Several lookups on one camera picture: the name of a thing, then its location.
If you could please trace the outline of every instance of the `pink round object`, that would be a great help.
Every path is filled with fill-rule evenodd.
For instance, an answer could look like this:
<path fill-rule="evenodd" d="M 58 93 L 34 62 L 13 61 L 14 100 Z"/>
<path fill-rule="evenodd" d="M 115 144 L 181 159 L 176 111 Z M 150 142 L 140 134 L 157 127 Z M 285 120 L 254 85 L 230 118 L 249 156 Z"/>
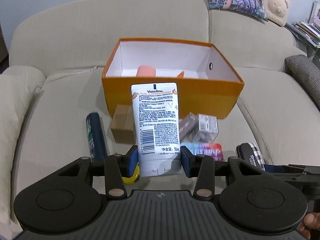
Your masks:
<path fill-rule="evenodd" d="M 155 77 L 156 69 L 152 66 L 142 65 L 138 67 L 136 77 Z"/>

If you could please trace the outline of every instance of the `white hand cream tube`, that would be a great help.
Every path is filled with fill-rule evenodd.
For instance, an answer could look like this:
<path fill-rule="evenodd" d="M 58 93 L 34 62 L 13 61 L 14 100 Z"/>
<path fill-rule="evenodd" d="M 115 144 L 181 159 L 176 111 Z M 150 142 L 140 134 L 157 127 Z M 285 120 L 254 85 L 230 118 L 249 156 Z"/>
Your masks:
<path fill-rule="evenodd" d="M 132 85 L 140 176 L 181 173 L 176 83 Z"/>

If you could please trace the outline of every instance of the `checkered pattern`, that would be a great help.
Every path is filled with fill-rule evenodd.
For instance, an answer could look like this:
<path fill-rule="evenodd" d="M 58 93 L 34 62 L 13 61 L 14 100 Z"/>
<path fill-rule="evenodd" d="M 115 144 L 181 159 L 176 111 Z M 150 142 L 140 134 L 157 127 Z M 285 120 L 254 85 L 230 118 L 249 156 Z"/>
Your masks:
<path fill-rule="evenodd" d="M 265 169 L 264 169 L 264 160 L 263 160 L 262 155 L 261 155 L 261 153 L 259 152 L 257 146 L 256 146 L 254 143 L 249 143 L 249 145 L 251 146 L 251 148 L 252 148 L 252 150 L 253 150 L 253 153 L 254 153 L 254 156 L 257 158 L 258 163 L 259 163 L 261 169 L 262 169 L 263 171 L 265 171 Z"/>

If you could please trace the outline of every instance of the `gray striped cushion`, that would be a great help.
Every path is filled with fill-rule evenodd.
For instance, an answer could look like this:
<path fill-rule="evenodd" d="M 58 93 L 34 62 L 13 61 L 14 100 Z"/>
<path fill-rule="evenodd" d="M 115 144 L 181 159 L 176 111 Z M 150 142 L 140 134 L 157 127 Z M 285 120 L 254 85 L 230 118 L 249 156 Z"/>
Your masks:
<path fill-rule="evenodd" d="M 320 69 L 304 55 L 287 57 L 284 62 L 294 79 L 320 109 Z"/>

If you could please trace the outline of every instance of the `human hand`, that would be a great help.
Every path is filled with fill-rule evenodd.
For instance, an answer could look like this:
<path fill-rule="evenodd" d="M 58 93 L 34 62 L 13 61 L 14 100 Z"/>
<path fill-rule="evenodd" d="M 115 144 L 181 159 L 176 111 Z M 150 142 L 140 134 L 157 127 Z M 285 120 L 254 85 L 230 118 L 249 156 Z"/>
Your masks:
<path fill-rule="evenodd" d="M 320 230 L 320 213 L 310 213 L 306 215 L 298 227 L 298 231 L 310 239 L 310 232 L 306 228 Z"/>

